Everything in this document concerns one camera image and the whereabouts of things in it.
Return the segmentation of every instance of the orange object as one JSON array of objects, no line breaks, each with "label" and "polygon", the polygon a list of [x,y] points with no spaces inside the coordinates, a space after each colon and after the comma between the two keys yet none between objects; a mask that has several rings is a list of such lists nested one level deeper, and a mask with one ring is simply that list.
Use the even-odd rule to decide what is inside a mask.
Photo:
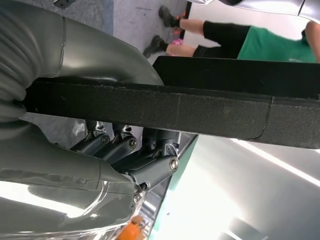
[{"label": "orange object", "polygon": [[141,216],[134,216],[131,223],[128,224],[120,233],[117,240],[142,240],[145,237],[140,228],[143,218]]},{"label": "orange object", "polygon": [[134,224],[132,222],[127,225],[120,235],[118,236],[118,240],[137,240],[140,234],[139,225]]}]

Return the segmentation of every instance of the person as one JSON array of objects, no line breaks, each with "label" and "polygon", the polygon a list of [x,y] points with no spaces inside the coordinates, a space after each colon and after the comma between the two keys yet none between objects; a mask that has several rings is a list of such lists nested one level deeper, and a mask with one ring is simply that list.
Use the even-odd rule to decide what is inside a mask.
[{"label": "person", "polygon": [[155,35],[143,51],[146,58],[164,51],[180,57],[320,63],[320,25],[313,21],[309,22],[303,32],[306,40],[292,40],[274,34],[266,28],[176,18],[165,6],[160,7],[158,15],[166,27],[180,27],[202,35],[220,46],[199,45],[193,48],[186,44],[168,44]]}]

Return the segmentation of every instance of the leg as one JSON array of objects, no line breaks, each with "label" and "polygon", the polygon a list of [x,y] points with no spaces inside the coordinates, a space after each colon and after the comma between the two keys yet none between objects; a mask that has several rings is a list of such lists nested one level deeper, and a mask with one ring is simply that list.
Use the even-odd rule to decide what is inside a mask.
[{"label": "leg", "polygon": [[148,59],[152,54],[166,52],[168,54],[180,57],[192,57],[195,51],[195,48],[188,45],[168,44],[160,36],[155,35],[152,39],[151,43],[143,51],[143,55]]},{"label": "leg", "polygon": [[165,50],[168,54],[179,56],[179,57],[193,57],[195,48],[192,48],[188,45],[175,45],[169,44]]},{"label": "leg", "polygon": [[250,26],[205,21],[203,24],[203,35],[206,39],[223,47],[234,48],[237,46],[241,49],[249,29]]},{"label": "leg", "polygon": [[202,20],[180,19],[179,25],[181,29],[194,34],[204,35],[204,23]]},{"label": "leg", "polygon": [[166,6],[161,6],[158,9],[158,16],[162,19],[165,27],[180,27],[195,34],[204,35],[205,21],[202,20],[175,18],[171,15],[170,10]]}]

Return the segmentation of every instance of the green shirt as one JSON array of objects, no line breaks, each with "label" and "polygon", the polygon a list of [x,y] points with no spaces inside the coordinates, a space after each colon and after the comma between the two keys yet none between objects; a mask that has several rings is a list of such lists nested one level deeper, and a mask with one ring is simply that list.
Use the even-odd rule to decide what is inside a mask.
[{"label": "green shirt", "polygon": [[302,40],[278,36],[265,28],[251,26],[238,59],[273,62],[315,63],[312,49]]}]

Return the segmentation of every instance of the shiny chrome panel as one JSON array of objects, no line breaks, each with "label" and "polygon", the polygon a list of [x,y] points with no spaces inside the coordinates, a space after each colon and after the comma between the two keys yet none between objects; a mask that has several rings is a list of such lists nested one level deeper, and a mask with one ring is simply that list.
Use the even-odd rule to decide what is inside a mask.
[{"label": "shiny chrome panel", "polygon": [[303,0],[245,0],[237,5],[242,9],[297,16]]}]

